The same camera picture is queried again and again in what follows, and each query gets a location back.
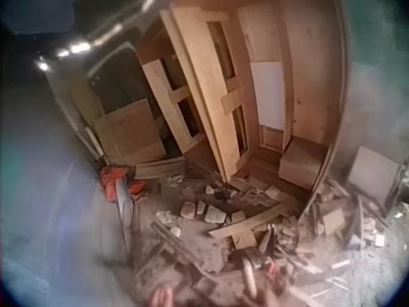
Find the white panel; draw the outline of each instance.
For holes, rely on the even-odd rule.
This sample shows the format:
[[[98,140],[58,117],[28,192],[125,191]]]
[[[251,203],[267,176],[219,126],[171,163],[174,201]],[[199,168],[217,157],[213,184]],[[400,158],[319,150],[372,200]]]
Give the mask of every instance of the white panel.
[[[394,161],[360,146],[348,181],[384,205],[398,167]]]
[[[260,125],[284,130],[284,76],[281,62],[252,62]]]

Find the gray wall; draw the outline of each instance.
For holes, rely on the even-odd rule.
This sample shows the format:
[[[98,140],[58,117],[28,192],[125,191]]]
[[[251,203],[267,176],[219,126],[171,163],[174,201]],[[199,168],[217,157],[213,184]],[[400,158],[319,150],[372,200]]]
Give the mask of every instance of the gray wall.
[[[409,153],[409,15],[398,2],[344,0],[352,63],[340,144],[332,165],[342,180],[359,146],[395,162]]]

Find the dusty floor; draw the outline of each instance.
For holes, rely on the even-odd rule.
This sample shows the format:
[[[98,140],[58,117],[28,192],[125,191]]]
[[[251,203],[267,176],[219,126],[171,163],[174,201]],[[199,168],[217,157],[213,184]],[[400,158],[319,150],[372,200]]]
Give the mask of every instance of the dusty floor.
[[[226,270],[228,256],[234,250],[231,238],[216,240],[209,236],[207,232],[219,226],[204,223],[203,216],[196,215],[195,221],[189,221],[179,216],[184,202],[180,189],[188,185],[195,191],[197,200],[204,200],[207,205],[214,204],[219,208],[223,208],[225,205],[227,213],[238,210],[228,204],[223,204],[223,201],[216,200],[213,196],[206,195],[204,193],[206,182],[200,180],[184,181],[178,187],[170,187],[165,182],[152,184],[147,197],[143,197],[135,203],[131,259],[135,270],[140,265],[141,259],[159,242],[159,237],[150,228],[150,224],[155,220],[156,212],[164,210],[170,210],[172,213],[172,223],[167,226],[181,228],[180,239],[191,251],[205,260],[204,269],[206,271],[219,273],[223,269]],[[334,238],[322,237],[314,241],[313,247],[318,252],[315,252],[315,256],[310,258],[310,261],[323,271],[330,270],[330,266],[334,263],[345,259],[351,260],[351,265],[343,270],[343,274],[339,275],[347,282],[345,286],[351,289],[351,292],[334,287],[325,281],[303,283],[302,280],[304,279],[301,279],[297,283],[296,279],[296,285],[310,295],[332,288],[331,291],[315,299],[324,306],[378,306],[387,302],[390,295],[406,276],[409,264],[409,251],[404,248],[405,244],[409,245],[409,212],[408,215],[404,214],[398,219],[394,215],[395,212],[391,212],[389,228],[385,233],[386,246],[384,248],[366,247],[362,257],[358,251],[343,251]],[[156,286],[168,283],[176,287],[182,279],[183,274],[174,266],[169,265],[169,259],[160,258],[153,261],[150,268],[140,278],[134,280],[139,304],[146,304]],[[224,285],[233,287],[238,292],[243,290],[240,276],[236,275],[230,279],[220,280]],[[281,300],[283,306],[303,306],[303,303],[300,304],[300,301],[290,298],[288,294],[284,295]],[[176,303],[182,306],[207,304],[189,287],[185,287],[176,296]]]

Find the red object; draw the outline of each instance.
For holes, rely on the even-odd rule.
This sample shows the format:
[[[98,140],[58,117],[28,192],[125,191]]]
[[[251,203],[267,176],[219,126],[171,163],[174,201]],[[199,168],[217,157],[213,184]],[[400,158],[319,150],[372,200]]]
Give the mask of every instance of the red object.
[[[138,195],[146,187],[146,181],[135,180],[128,184],[128,190],[131,195]]]
[[[115,180],[122,178],[127,173],[126,168],[104,167],[100,173],[101,184],[105,190],[105,197],[108,201],[116,201]]]

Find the light fixture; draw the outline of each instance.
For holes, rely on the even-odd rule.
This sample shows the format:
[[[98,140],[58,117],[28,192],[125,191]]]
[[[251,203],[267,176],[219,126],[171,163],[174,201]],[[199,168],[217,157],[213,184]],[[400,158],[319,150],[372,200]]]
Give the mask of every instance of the light fixture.
[[[71,52],[74,54],[88,51],[91,49],[91,45],[88,42],[77,43],[75,45],[71,45]]]
[[[142,12],[143,13],[146,12],[151,7],[153,2],[155,2],[155,0],[145,0],[145,2],[142,5]]]
[[[37,67],[41,69],[43,72],[46,72],[48,71],[48,69],[50,69],[50,66],[46,62],[39,61],[36,64],[37,64]]]
[[[70,55],[70,51],[66,49],[61,49],[60,51],[57,52],[57,57],[59,58],[65,58],[66,56]]]

